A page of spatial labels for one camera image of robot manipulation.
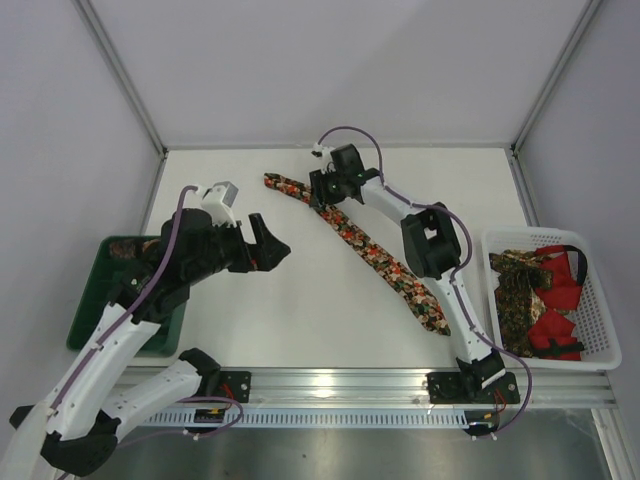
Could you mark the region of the colourful patterned necktie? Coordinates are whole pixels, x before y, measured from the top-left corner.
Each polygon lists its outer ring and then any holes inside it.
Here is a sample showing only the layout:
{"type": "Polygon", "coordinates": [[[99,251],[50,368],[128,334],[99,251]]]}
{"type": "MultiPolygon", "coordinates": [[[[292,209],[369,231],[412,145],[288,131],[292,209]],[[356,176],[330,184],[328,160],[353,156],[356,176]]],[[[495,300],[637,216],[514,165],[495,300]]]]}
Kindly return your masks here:
{"type": "Polygon", "coordinates": [[[277,173],[264,173],[264,185],[309,206],[406,303],[420,325],[429,332],[450,336],[451,329],[436,296],[399,259],[376,243],[342,210],[313,206],[311,187],[277,173]]]}

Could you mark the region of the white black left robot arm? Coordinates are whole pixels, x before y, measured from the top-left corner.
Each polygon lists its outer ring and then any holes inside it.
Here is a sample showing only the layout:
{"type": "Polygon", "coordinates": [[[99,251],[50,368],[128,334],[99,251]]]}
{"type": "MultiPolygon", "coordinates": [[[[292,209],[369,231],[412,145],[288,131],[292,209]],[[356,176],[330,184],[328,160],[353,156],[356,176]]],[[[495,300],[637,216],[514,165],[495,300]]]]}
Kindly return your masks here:
{"type": "Polygon", "coordinates": [[[254,242],[244,239],[238,222],[215,222],[201,209],[184,209],[163,224],[158,238],[137,242],[138,255],[69,371],[45,399],[11,415],[15,434],[1,462],[2,478],[31,479],[39,460],[64,475],[90,475],[150,416],[218,391],[220,364],[191,348],[156,376],[111,393],[139,350],[186,304],[194,285],[221,271],[269,272],[290,254],[260,214],[249,220],[254,242]]]}

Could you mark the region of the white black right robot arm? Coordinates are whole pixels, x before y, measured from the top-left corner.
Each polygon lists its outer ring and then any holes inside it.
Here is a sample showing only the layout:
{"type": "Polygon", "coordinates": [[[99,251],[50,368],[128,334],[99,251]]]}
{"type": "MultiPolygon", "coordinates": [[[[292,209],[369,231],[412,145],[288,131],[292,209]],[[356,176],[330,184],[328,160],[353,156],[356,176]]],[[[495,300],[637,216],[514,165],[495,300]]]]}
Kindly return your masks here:
{"type": "Polygon", "coordinates": [[[357,148],[316,144],[312,154],[323,167],[309,174],[311,205],[324,207],[353,199],[373,208],[401,230],[404,257],[412,273],[436,296],[454,342],[463,395],[478,400],[506,374],[497,349],[482,338],[460,271],[468,264],[453,223],[458,218],[444,204],[418,204],[396,192],[381,168],[367,168],[357,148]]]}

